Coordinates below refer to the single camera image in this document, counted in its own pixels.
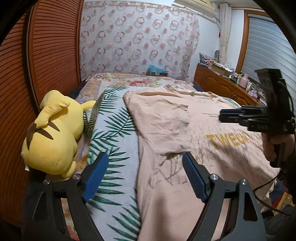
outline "human hand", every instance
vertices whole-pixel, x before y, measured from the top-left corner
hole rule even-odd
[[[276,158],[276,153],[274,151],[274,145],[285,143],[285,154],[283,161],[287,160],[287,158],[292,155],[295,147],[295,137],[294,135],[284,134],[274,136],[271,139],[268,139],[267,134],[262,133],[262,141],[263,141],[263,152],[264,156],[268,161],[274,161]]]

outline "pikachu plush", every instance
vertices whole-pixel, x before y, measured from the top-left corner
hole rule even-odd
[[[48,92],[22,145],[27,165],[64,178],[72,176],[76,170],[76,140],[83,131],[83,112],[94,104],[94,100],[79,104],[57,90]]]

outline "window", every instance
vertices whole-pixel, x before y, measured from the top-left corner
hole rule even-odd
[[[244,33],[237,73],[259,82],[255,70],[280,69],[296,106],[296,54],[266,13],[245,10]]]

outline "bed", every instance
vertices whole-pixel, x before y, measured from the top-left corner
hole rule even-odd
[[[167,86],[189,95],[199,94],[192,83],[168,77],[103,73],[92,75],[86,81],[76,101],[83,103],[97,99],[97,102],[92,110],[84,114],[85,132],[78,142],[78,151],[74,157],[77,162],[76,171],[82,172],[101,151],[106,152],[110,159],[97,194],[87,203],[87,207],[104,240],[137,240],[143,218],[143,214],[140,215],[142,207],[139,208],[137,203],[136,185],[139,163],[142,161],[139,157],[141,147],[138,126],[134,123],[136,116],[132,118],[123,96],[128,91],[146,91],[150,89],[147,87],[166,89]],[[229,98],[223,98],[221,102],[231,108],[240,106]],[[264,191],[266,199],[270,187]],[[65,199],[62,205],[71,238],[79,240]]]

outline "metal screw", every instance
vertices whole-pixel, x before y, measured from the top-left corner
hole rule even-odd
[[[248,182],[247,182],[247,180],[246,180],[246,179],[241,179],[241,184],[242,184],[242,185],[247,185],[247,184],[248,184]]]
[[[80,179],[80,174],[74,174],[73,176],[72,176],[72,178],[74,179],[74,180],[79,180]]]
[[[48,184],[50,184],[50,179],[45,179],[45,180],[43,181],[43,184],[44,184],[44,185],[48,185]]]
[[[212,174],[212,175],[211,175],[211,179],[213,179],[213,180],[218,180],[218,178],[219,178],[219,177],[218,177],[218,175],[216,175],[216,174]]]

